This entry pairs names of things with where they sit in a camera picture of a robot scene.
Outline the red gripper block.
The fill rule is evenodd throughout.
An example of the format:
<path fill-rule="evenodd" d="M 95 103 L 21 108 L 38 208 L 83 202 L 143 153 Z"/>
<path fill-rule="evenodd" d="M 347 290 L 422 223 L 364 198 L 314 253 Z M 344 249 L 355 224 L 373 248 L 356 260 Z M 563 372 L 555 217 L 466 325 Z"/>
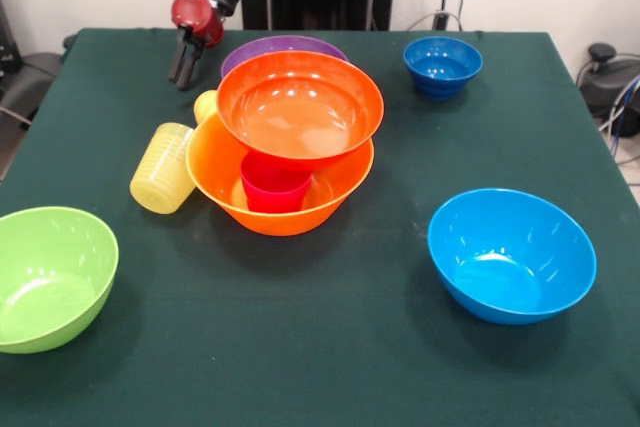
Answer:
<path fill-rule="evenodd" d="M 184 91 L 189 87 L 204 47 L 210 48 L 222 41 L 223 22 L 211 0 L 174 0 L 171 20 L 177 27 L 177 37 L 168 80 Z"/>

